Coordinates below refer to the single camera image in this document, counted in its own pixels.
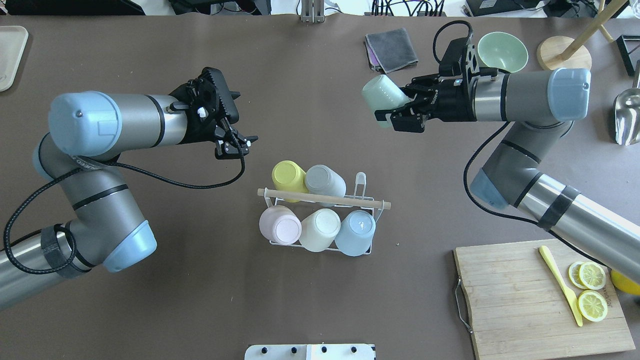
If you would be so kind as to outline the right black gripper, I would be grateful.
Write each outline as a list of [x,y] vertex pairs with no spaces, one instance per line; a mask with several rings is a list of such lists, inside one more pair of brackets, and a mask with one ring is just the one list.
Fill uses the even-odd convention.
[[375,120],[380,128],[393,128],[396,132],[423,133],[425,121],[475,122],[471,95],[462,79],[443,78],[439,75],[414,77],[400,87],[411,101],[397,108],[375,109]]

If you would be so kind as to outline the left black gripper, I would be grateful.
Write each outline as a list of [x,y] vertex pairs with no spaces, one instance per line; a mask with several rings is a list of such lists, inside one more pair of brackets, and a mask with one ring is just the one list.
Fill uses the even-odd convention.
[[217,160],[235,160],[250,153],[258,136],[231,136],[234,101],[242,94],[230,91],[222,80],[189,80],[170,96],[188,105],[186,132],[179,143],[214,142]]

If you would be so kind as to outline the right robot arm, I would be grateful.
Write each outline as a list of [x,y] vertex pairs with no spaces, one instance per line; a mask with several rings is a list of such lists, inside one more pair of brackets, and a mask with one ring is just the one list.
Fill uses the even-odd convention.
[[514,207],[528,223],[565,240],[630,280],[640,279],[639,226],[594,202],[538,166],[588,111],[587,68],[510,73],[484,67],[473,28],[453,39],[438,71],[397,86],[386,75],[362,89],[381,127],[423,133],[425,121],[512,123],[468,189],[499,210]]

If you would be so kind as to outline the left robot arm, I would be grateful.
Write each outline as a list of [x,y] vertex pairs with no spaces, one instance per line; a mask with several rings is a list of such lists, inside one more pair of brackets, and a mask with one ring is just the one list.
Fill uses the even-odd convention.
[[[257,136],[234,127],[240,94],[224,79],[202,75],[168,95],[109,94],[100,91],[57,96],[48,115],[49,132],[35,147],[34,168],[46,184],[30,194],[1,232],[1,309],[103,266],[119,272],[153,253],[157,241],[121,174],[128,169],[186,189],[195,185],[119,162],[121,153],[211,142],[219,160],[238,159],[241,171]],[[61,186],[75,218],[11,240],[13,225],[26,207]]]

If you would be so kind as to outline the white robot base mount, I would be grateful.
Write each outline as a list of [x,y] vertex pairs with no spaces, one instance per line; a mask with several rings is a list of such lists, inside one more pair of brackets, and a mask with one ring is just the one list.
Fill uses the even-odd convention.
[[254,344],[247,347],[245,360],[375,360],[374,344]]

